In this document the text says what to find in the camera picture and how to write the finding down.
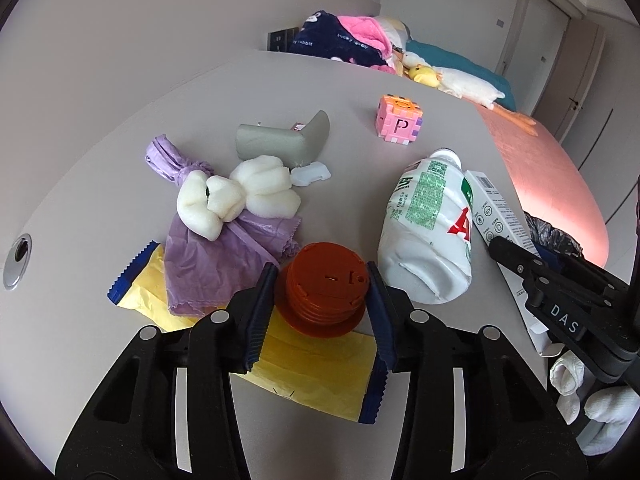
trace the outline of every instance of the bottle cap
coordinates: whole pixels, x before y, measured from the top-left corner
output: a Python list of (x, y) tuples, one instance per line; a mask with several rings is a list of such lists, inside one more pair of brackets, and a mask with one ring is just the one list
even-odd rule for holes
[(276, 307), (299, 332), (321, 338), (349, 333), (362, 319), (369, 274), (353, 251), (327, 242), (305, 246), (278, 276)]
[(450, 164), (453, 164), (460, 171), (462, 171), (462, 162), (460, 162), (460, 157), (456, 152), (450, 150), (449, 148), (440, 148), (439, 150), (431, 153), (429, 158), (440, 158)]

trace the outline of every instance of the white table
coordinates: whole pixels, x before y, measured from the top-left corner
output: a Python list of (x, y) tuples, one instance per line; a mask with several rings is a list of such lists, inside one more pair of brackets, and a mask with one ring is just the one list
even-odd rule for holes
[[(418, 140), (409, 146), (375, 133), (376, 107), (387, 93), (424, 110)], [(465, 169), (484, 171), (524, 222), (500, 154), (470, 103), (374, 70), (267, 52), (180, 86), (121, 124), (58, 182), (25, 227), (33, 254), (24, 280), (0, 292), (0, 399), (49, 468), (98, 382), (148, 323), (111, 304), (106, 293), (148, 241), (164, 241), (175, 212), (177, 189), (144, 162), (152, 137), (167, 134), (185, 154), (228, 174), (238, 163), (239, 123), (288, 128), (319, 109), (332, 124), (319, 160), (333, 176), (299, 190), (302, 244), (332, 241), (375, 259), (386, 201), (402, 169), (442, 146), (455, 150)], [(476, 231), (472, 272), (467, 293), (429, 310), (464, 330), (500, 327), (545, 381), (544, 360)], [(366, 320), (360, 329), (370, 333)], [(377, 423), (364, 426), (233, 378), (252, 478), (388, 479), (407, 384), (407, 374), (391, 376)]]

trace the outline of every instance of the yellow duck toy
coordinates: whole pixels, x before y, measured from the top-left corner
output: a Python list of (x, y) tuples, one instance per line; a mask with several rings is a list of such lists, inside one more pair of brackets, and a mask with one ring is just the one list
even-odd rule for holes
[(414, 68), (410, 68), (407, 73), (410, 79), (432, 88), (440, 86), (440, 81), (442, 80), (442, 76), (430, 66), (417, 65)]

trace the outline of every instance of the door handle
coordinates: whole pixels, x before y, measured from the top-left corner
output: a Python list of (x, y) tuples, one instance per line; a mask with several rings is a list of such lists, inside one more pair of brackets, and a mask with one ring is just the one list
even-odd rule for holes
[(582, 107), (580, 106), (580, 101), (576, 101), (575, 99), (571, 99), (569, 97), (569, 101), (571, 101), (574, 104), (574, 107), (572, 108), (572, 110), (577, 110), (578, 108), (580, 108), (580, 110), (582, 110)]

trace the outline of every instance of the pink cube toy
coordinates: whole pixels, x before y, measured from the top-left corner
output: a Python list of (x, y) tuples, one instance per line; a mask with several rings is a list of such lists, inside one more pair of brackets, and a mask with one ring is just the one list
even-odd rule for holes
[(391, 94), (380, 99), (376, 130), (386, 142), (407, 145), (417, 139), (421, 126), (422, 110), (411, 99)]

